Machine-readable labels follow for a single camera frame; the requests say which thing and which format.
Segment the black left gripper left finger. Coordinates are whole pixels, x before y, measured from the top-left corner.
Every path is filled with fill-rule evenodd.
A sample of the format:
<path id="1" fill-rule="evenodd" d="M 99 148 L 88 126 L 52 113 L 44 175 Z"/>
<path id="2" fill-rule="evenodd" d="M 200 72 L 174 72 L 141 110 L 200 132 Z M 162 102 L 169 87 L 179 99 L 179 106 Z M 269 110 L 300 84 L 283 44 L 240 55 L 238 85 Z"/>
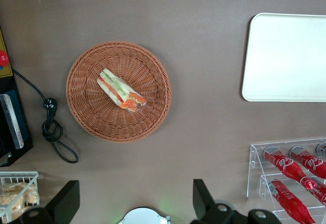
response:
<path id="1" fill-rule="evenodd" d="M 55 223 L 69 224 L 80 207 L 78 180 L 71 180 L 47 204 L 47 211 Z"/>

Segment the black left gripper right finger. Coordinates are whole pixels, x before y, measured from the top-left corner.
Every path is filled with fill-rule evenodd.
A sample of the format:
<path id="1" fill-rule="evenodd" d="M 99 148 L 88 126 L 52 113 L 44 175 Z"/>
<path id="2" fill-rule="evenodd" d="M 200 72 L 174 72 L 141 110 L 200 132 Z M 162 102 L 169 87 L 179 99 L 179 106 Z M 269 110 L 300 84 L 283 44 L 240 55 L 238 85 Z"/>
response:
<path id="1" fill-rule="evenodd" d="M 193 180 L 193 208 L 198 220 L 201 220 L 208 210 L 215 205 L 205 182 L 202 179 Z"/>

